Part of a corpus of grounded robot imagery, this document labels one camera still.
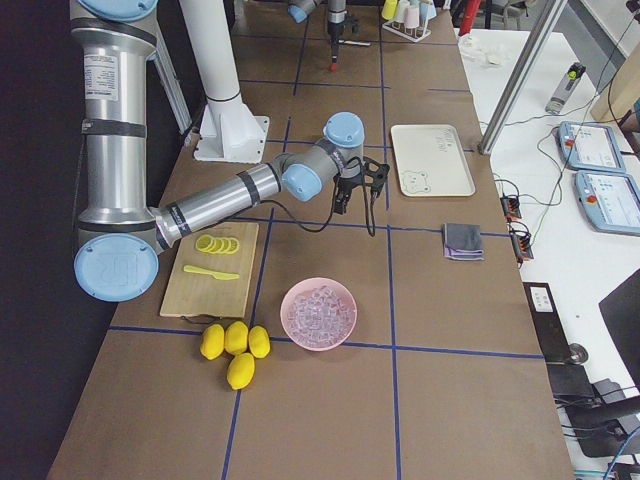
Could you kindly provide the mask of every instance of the yellow knife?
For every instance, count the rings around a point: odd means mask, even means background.
[[[237,273],[217,272],[208,268],[196,267],[195,265],[185,265],[182,271],[186,273],[199,273],[201,275],[211,275],[216,280],[237,280],[240,275]]]

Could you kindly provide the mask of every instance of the black floor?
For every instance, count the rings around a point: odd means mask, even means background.
[[[160,2],[158,18],[194,112],[203,97],[178,2]],[[46,476],[115,305],[86,295],[73,274],[84,87],[68,2],[4,2],[0,49],[0,479],[32,480]],[[148,202],[154,205],[180,139],[151,63],[148,70]],[[80,209],[85,201],[83,189]]]

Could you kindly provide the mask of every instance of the white table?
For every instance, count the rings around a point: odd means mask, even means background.
[[[481,127],[485,128],[528,32],[474,30],[471,36],[474,48],[462,49],[463,62],[478,118]],[[502,64],[490,65],[483,55],[477,55],[478,51],[497,54]],[[553,33],[507,123],[544,115],[546,102],[568,67],[577,60],[564,36]],[[562,113],[587,104],[594,94],[595,88],[585,75]],[[536,144],[563,120],[581,122],[592,121],[593,118],[588,108],[582,108],[563,117],[549,116],[505,127],[491,154],[493,172],[517,184],[520,193],[529,193],[548,202],[559,171],[551,160],[538,152]],[[620,148],[629,151],[630,147],[617,126],[612,126]],[[547,138],[541,147],[562,165],[553,137]],[[640,180],[638,160],[635,157],[624,158],[627,171],[636,181]],[[626,387],[633,385],[633,381],[611,340],[598,303],[640,268],[640,237],[596,232],[578,204],[573,181],[574,173],[565,170],[561,181],[562,203],[548,209],[533,245],[535,259],[524,263],[521,277],[525,282],[549,283],[569,343],[579,343],[589,352],[590,359],[584,367],[590,381],[594,383],[610,378]],[[507,184],[498,184],[498,190],[503,186],[505,193],[515,193]],[[530,199],[522,199],[522,202],[523,222],[533,232],[540,224],[545,207]],[[626,394],[634,396],[637,392],[629,390]],[[568,440],[567,445],[576,469],[606,469],[606,461],[610,459],[585,457],[575,440]]]

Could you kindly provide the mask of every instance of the lemon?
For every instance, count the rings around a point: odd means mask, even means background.
[[[227,370],[227,382],[234,390],[240,390],[251,382],[256,371],[256,360],[250,353],[241,353],[234,357]]]
[[[249,327],[238,320],[227,327],[224,337],[224,349],[231,355],[240,355],[247,351]]]
[[[200,344],[200,353],[207,360],[218,358],[224,350],[224,328],[222,325],[211,325],[202,332],[202,343]]]
[[[267,329],[256,325],[249,332],[249,350],[256,358],[264,358],[271,351],[271,342]]]

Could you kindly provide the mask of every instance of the tablet screen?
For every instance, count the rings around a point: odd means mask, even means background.
[[[571,125],[571,133],[575,138],[574,148],[578,152],[580,163],[618,168],[606,129],[588,125]]]
[[[627,178],[593,173],[587,178],[608,224],[640,227],[640,202]]]

